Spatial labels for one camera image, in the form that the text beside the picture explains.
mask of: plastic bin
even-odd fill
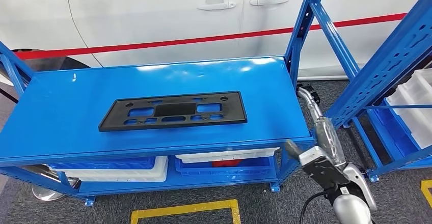
[[[212,152],[212,153],[200,153],[200,154],[179,154],[177,158],[181,159],[183,163],[198,163],[198,162],[209,162],[209,161],[221,161],[231,159],[250,159],[260,157],[271,157],[275,154],[275,151],[279,148],[268,148],[268,149],[250,149],[250,150],[236,150],[236,151],[223,151],[223,152]]]
[[[420,149],[411,135],[411,131],[392,109],[376,109],[375,114],[378,116],[381,124],[388,128],[390,136],[403,156],[409,155]]]
[[[233,167],[212,167],[211,162],[188,163],[176,158],[176,170],[182,176],[264,175],[275,169],[274,157],[244,159]]]
[[[57,169],[141,169],[148,170],[154,167],[156,157],[110,159],[100,161],[51,163],[49,167]]]
[[[51,169],[87,182],[164,182],[167,179],[168,157],[156,157],[150,169]]]
[[[386,98],[389,105],[432,104],[432,69],[416,70],[410,80]],[[432,109],[399,108],[394,110],[405,122],[418,146],[432,145]]]

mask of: car door handle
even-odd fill
[[[232,9],[237,5],[237,3],[233,1],[228,1],[220,4],[205,4],[202,6],[199,6],[198,9],[200,10],[222,10],[222,9]]]
[[[264,6],[270,4],[283,4],[289,0],[251,0],[249,3],[253,6]]]

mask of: gray carpet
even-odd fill
[[[321,97],[321,108],[328,109],[347,85],[346,81],[310,82]],[[11,105],[0,97],[0,125]],[[347,158],[362,165],[353,147],[350,129],[338,131]],[[359,140],[355,129],[351,132]],[[371,161],[367,155],[367,164]],[[432,223],[432,209],[420,190],[421,180],[432,179],[432,169],[392,172],[380,177],[370,188],[379,210],[376,223]],[[242,223],[298,223],[304,201],[321,191],[303,172],[296,171],[284,183],[281,192],[269,191],[267,184],[213,187],[163,192],[121,194],[98,197],[94,207],[83,201],[65,198],[43,203],[31,194],[30,185],[10,179],[0,195],[0,223],[130,223],[132,210],[142,210],[202,202],[237,199]],[[231,223],[227,210],[140,219],[143,223]],[[304,223],[338,223],[327,200],[311,202]]]

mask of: black cable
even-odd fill
[[[7,93],[5,90],[0,88],[0,94],[2,94],[3,96],[9,98],[12,102],[14,103],[18,103],[18,100],[16,98],[14,98],[12,95],[10,95],[9,93]]]
[[[311,202],[316,197],[326,195],[326,194],[327,193],[325,191],[322,191],[322,192],[319,192],[319,193],[312,195],[311,197],[309,197],[306,200],[305,204],[303,205],[302,211],[300,212],[300,221],[299,221],[300,224],[303,224],[303,216],[305,215],[306,207],[308,207],[309,202]]]

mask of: blue plastic bin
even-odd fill
[[[384,99],[382,105],[389,104]],[[390,136],[393,138],[396,147],[403,156],[420,150],[420,147],[414,140],[413,136],[411,136],[411,131],[402,118],[398,116],[393,109],[376,109],[375,114],[378,116],[381,124],[388,128]]]
[[[188,163],[176,158],[176,170],[182,176],[239,176],[264,175],[275,169],[275,158],[262,157],[244,159],[233,167],[212,167],[211,162]]]
[[[142,157],[129,159],[110,159],[85,162],[50,163],[49,167],[55,169],[153,169],[156,157]]]

